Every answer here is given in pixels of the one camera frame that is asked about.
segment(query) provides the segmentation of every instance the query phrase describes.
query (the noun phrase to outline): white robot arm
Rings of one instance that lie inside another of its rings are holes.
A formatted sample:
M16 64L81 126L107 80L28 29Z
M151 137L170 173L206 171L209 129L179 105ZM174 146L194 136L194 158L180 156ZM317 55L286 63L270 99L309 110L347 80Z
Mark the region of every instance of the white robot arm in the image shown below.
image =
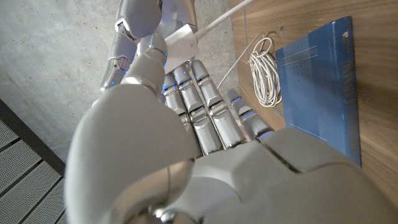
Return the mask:
M230 91L248 141L200 61L192 79L185 64L165 76L164 39L196 26L192 1L123 1L116 21L103 94L71 144L70 223L396 223L344 155L274 132Z

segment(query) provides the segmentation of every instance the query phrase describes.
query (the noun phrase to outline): perforated metal panel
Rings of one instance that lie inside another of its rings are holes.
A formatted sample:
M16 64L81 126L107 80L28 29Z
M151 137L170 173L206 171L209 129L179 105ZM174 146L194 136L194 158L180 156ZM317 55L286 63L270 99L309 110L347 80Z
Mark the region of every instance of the perforated metal panel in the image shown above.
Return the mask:
M46 162L40 163L0 198L0 223L19 223L59 178Z
M39 161L40 156L22 140L0 152L0 192Z
M68 224L67 214L64 213L62 217L59 219L57 224Z
M0 121L0 148L4 147L17 138L18 136L11 131L6 124Z
M62 214L63 204L63 180L46 196L46 198L27 217L23 224L54 224Z

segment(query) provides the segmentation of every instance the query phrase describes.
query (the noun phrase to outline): wooden surface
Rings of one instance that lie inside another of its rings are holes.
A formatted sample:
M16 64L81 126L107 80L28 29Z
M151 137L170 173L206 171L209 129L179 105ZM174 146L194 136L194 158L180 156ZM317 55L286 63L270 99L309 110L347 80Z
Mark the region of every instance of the wooden surface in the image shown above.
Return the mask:
M236 58L260 32L277 50L344 16L353 17L362 168L398 206L398 1L256 1L232 18ZM258 103L247 56L238 63L242 97L274 129L284 128L282 104Z

